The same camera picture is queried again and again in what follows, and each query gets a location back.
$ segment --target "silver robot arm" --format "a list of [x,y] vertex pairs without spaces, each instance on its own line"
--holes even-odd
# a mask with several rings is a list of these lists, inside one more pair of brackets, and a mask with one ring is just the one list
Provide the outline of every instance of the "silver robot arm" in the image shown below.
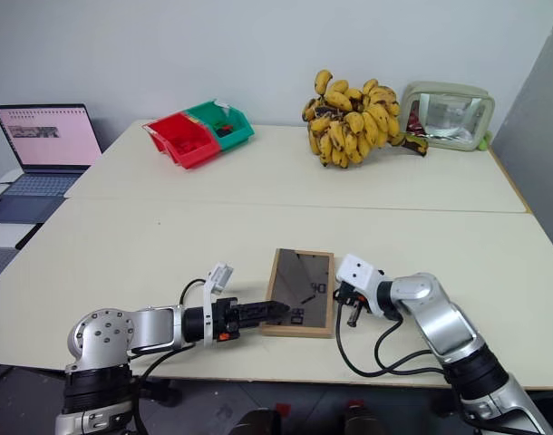
[[[413,317],[446,381],[459,396],[466,422],[482,433],[515,433],[504,430],[511,428],[553,435],[536,405],[514,376],[504,371],[435,276],[421,273],[392,280],[373,265],[349,255],[336,278],[345,288],[349,286],[364,296],[372,314],[395,320],[400,310]],[[357,304],[350,321],[356,322],[360,310]]]
[[275,320],[288,306],[267,301],[238,304],[236,297],[211,301],[225,287],[232,268],[218,263],[203,285],[203,304],[123,311],[103,308],[87,314],[69,332],[75,361],[65,368],[62,413],[55,435],[120,434],[137,411],[141,385],[133,377],[128,352],[136,355],[182,351],[203,340],[237,339],[239,329]]

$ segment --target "table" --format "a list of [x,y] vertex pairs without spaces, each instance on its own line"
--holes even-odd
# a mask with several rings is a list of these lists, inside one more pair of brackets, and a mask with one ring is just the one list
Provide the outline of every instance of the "table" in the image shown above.
[[[507,370],[526,387],[553,388],[553,246],[528,213],[69,199],[0,276],[0,363],[62,369],[73,361],[66,336],[82,316],[175,304],[184,284],[220,260],[235,268],[224,296],[264,299],[277,247],[331,251],[337,262],[354,253],[389,276],[434,273]],[[198,290],[187,302],[200,305]],[[362,315],[356,330],[344,327],[355,364],[373,367],[374,340],[390,325]],[[382,355],[390,362],[422,347],[408,322]],[[154,359],[133,368],[142,372]],[[258,331],[176,355],[155,374],[444,385],[434,374],[360,378],[334,339]]]
[[377,150],[358,168],[324,170],[304,127],[255,126],[248,144],[185,170],[134,122],[67,198],[524,212],[489,152]]

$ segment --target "banana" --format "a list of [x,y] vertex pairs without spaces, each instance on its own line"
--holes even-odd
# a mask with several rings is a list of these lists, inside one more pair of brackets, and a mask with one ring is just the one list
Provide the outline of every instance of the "banana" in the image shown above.
[[379,130],[386,133],[388,129],[387,119],[389,118],[389,114],[387,113],[387,110],[381,104],[371,104],[365,110],[371,116],[374,117],[374,120],[377,123]]
[[327,93],[325,94],[325,101],[331,104],[333,107],[341,109],[342,111],[353,110],[351,101],[338,91],[327,91]]
[[343,155],[343,152],[338,150],[337,148],[333,148],[331,151],[331,161],[333,164],[339,166],[341,164],[341,156]]
[[319,149],[318,138],[311,131],[311,129],[308,129],[308,132],[309,132],[309,145],[311,145],[311,151],[313,151],[313,154],[320,154],[321,150]]
[[357,150],[353,152],[346,152],[345,154],[347,155],[347,158],[355,165],[358,165],[359,163],[364,161],[364,158],[361,157],[361,154],[359,154]]
[[364,129],[364,117],[361,113],[356,111],[350,111],[344,117],[345,122],[349,124],[349,128],[355,134],[361,132]]
[[343,125],[340,121],[331,121],[329,124],[329,136],[333,146],[338,150],[345,148],[345,137],[343,134]]
[[356,88],[349,88],[345,92],[343,92],[344,96],[347,97],[349,100],[355,100],[357,102],[360,102],[363,98],[363,94],[361,91],[359,91]]
[[387,109],[387,112],[392,116],[397,116],[400,114],[400,105],[397,101],[386,103],[385,109]]
[[379,87],[386,90],[387,92],[392,94],[393,97],[395,97],[397,99],[397,93],[395,93],[395,91],[392,88],[390,88],[389,86],[379,86]]
[[391,137],[397,136],[397,133],[400,132],[400,123],[397,121],[397,118],[394,116],[387,117],[387,134]]
[[377,148],[383,148],[385,146],[385,142],[387,142],[387,131],[380,131],[377,135],[375,145],[377,145]]
[[347,154],[357,151],[357,136],[355,136],[351,130],[345,127],[344,132],[345,136],[345,147],[344,150]]
[[316,98],[312,98],[307,104],[305,104],[305,108],[303,109],[304,122],[312,121],[315,118],[315,107],[318,103],[319,101]]
[[413,134],[405,134],[403,138],[404,148],[417,152],[422,157],[428,153],[428,141],[424,138],[414,136]]
[[323,154],[321,154],[321,155],[319,156],[319,160],[321,160],[321,164],[322,164],[323,166],[327,167],[327,165],[328,165],[329,163],[331,163],[331,156],[325,157]]
[[329,91],[343,93],[349,88],[349,82],[347,80],[337,80],[329,86]]
[[397,133],[390,138],[389,143],[392,144],[392,147],[401,147],[405,143],[405,133]]
[[376,104],[377,102],[390,104],[392,102],[396,102],[395,95],[381,88],[374,88],[371,92],[369,92],[369,98],[370,104]]
[[372,148],[377,141],[379,129],[377,128],[377,124],[375,123],[374,117],[371,116],[371,113],[364,111],[362,116],[364,117],[365,138],[369,142],[370,148]]
[[391,95],[390,93],[377,92],[377,93],[369,94],[369,104],[377,104],[377,103],[391,104],[393,102],[396,102],[395,97],[393,97],[393,95]]
[[333,118],[335,116],[338,116],[339,114],[339,109],[337,109],[336,107],[327,106],[326,104],[315,107],[315,116],[317,118],[321,118],[322,116]]
[[333,143],[328,132],[319,139],[319,150],[321,151],[321,163],[323,166],[327,166],[327,163],[331,163],[331,152],[333,151]]
[[357,136],[357,150],[363,159],[365,159],[369,155],[369,151],[371,151],[371,146],[363,133]]
[[379,84],[379,82],[377,81],[377,79],[369,79],[364,84],[364,93],[369,93],[369,91],[372,88],[375,88],[378,84]]
[[341,161],[339,162],[339,166],[343,169],[347,169],[349,166],[349,159],[344,152],[341,153]]
[[313,133],[316,133],[318,135],[319,133],[325,131],[330,122],[331,119],[326,116],[324,116],[323,118],[315,118],[314,120],[309,122],[309,128]]
[[327,84],[333,78],[333,75],[329,70],[321,70],[315,77],[315,92],[319,95],[323,95],[327,90]]

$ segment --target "gray wall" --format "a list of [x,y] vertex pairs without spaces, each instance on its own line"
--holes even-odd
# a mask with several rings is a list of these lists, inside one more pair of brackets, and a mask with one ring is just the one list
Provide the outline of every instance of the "gray wall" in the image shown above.
[[[553,0],[0,0],[0,104],[85,102],[100,143],[212,97],[299,124],[317,70],[483,87],[498,129]],[[0,131],[0,176],[15,165]]]
[[492,146],[553,242],[553,30]]

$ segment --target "laptop keyboard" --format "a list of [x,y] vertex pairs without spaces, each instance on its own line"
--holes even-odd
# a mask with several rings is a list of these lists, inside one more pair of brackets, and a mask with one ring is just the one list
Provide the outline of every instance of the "laptop keyboard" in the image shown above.
[[5,195],[62,197],[77,177],[45,177],[23,175],[5,190]]

